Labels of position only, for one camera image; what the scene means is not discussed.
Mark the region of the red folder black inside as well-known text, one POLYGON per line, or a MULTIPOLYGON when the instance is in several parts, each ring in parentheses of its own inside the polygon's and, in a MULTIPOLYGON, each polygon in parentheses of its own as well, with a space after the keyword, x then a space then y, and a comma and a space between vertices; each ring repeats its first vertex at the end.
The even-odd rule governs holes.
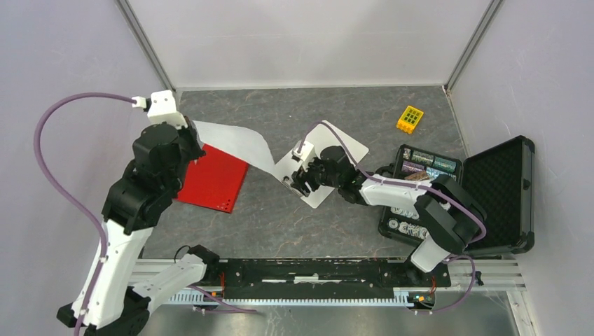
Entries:
POLYGON ((205 155, 189 164, 177 201, 230 214, 249 165, 208 144, 202 149, 205 155))

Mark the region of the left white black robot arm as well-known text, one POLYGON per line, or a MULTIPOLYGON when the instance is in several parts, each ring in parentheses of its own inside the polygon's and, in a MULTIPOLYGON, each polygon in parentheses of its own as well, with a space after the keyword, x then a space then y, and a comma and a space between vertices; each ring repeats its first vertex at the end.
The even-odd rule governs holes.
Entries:
POLYGON ((197 245, 173 265, 136 284, 134 266, 164 210, 177 198, 192 161, 204 155, 191 122, 145 128, 132 145, 134 157, 109 189, 102 209, 106 242, 79 297, 60 307, 57 319, 85 335, 138 335, 152 313, 179 291, 214 284, 219 257, 197 245))

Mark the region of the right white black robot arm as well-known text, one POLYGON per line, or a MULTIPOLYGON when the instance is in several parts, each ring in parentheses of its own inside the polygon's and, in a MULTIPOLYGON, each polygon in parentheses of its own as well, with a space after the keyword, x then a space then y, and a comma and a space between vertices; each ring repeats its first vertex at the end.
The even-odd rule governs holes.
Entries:
POLYGON ((484 210, 451 176, 407 181, 371 175, 359 169, 342 146, 329 146, 317 154, 309 143, 297 145, 291 159, 298 166, 287 179, 289 186, 304 197, 332 188, 349 203, 386 206, 418 217, 427 236, 404 267, 406 280, 414 286, 425 284, 439 263, 462 254, 486 235, 484 210))

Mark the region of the printed paper sheet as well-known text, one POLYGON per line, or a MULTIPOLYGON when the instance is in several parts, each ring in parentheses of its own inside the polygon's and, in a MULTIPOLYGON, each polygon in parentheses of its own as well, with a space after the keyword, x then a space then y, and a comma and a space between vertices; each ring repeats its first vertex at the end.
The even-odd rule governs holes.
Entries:
POLYGON ((273 175, 275 162, 268 142, 260 133, 246 127, 197 120, 193 123, 204 144, 273 175))

